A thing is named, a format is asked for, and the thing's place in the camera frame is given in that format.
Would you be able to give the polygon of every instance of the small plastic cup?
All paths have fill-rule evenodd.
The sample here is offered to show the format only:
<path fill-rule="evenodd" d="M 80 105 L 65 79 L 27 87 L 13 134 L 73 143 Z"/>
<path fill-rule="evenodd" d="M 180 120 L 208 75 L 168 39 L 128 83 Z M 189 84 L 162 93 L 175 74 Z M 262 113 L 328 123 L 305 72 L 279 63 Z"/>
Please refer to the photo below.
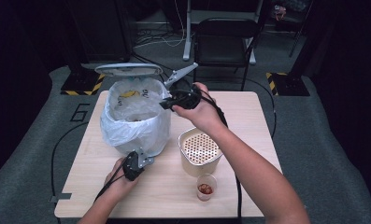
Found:
<path fill-rule="evenodd" d="M 206 202 L 217 190 L 217 179 L 214 175 L 199 175 L 199 177 L 197 177 L 196 189 L 197 198 L 199 198 L 200 201 Z"/>

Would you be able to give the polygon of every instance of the red liquid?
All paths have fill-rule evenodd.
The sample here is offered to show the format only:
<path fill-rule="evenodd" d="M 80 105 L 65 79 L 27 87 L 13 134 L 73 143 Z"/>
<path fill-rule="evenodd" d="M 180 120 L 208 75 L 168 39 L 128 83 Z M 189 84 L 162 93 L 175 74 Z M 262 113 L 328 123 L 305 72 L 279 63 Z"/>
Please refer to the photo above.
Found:
<path fill-rule="evenodd" d="M 204 194 L 212 194 L 213 192 L 213 189 L 210 185 L 207 185 L 207 184 L 201 184 L 197 187 L 199 189 L 200 192 L 204 193 Z"/>

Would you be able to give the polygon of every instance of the finger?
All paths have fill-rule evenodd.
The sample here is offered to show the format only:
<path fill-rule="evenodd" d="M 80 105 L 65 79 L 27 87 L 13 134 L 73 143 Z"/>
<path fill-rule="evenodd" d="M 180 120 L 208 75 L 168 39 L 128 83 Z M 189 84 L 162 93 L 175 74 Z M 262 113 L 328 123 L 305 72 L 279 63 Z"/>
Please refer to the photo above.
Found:
<path fill-rule="evenodd" d="M 184 117 L 184 113 L 186 113 L 186 109 L 182 108 L 181 106 L 179 105 L 173 105 L 172 106 L 172 109 L 180 116 L 180 117 Z"/>
<path fill-rule="evenodd" d="M 124 158 L 119 158 L 115 162 L 115 165 L 113 166 L 112 171 L 116 171 L 123 161 L 124 161 Z"/>
<path fill-rule="evenodd" d="M 208 91 L 207 86 L 206 86 L 205 84 L 203 84 L 203 83 L 200 83 L 200 82 L 194 82 L 193 84 L 196 85 L 197 88 L 199 88 L 199 89 L 202 90 L 202 91 Z"/>
<path fill-rule="evenodd" d="M 110 178 L 111 178 L 111 173 L 109 173 L 109 174 L 106 176 L 106 181 L 104 181 L 104 184 L 106 184 Z"/>

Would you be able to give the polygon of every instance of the white plastic bag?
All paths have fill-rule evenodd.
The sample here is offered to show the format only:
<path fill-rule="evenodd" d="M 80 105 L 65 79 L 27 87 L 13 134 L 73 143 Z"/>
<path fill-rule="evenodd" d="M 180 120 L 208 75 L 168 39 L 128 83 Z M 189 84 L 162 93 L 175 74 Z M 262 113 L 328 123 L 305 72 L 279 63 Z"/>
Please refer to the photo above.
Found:
<path fill-rule="evenodd" d="M 150 157 L 160 154 L 170 134 L 171 111 L 159 105 L 166 97 L 163 83 L 150 77 L 116 82 L 101 115 L 104 140 L 124 154 L 138 148 Z"/>

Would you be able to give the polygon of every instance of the perforated container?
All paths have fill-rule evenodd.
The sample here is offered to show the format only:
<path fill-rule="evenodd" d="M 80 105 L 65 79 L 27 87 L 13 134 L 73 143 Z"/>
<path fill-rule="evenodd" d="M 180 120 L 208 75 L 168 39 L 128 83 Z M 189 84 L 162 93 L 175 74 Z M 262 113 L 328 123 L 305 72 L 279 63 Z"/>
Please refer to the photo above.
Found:
<path fill-rule="evenodd" d="M 197 128 L 190 129 L 178 138 L 182 167 L 188 175 L 214 173 L 222 156 L 217 144 Z"/>

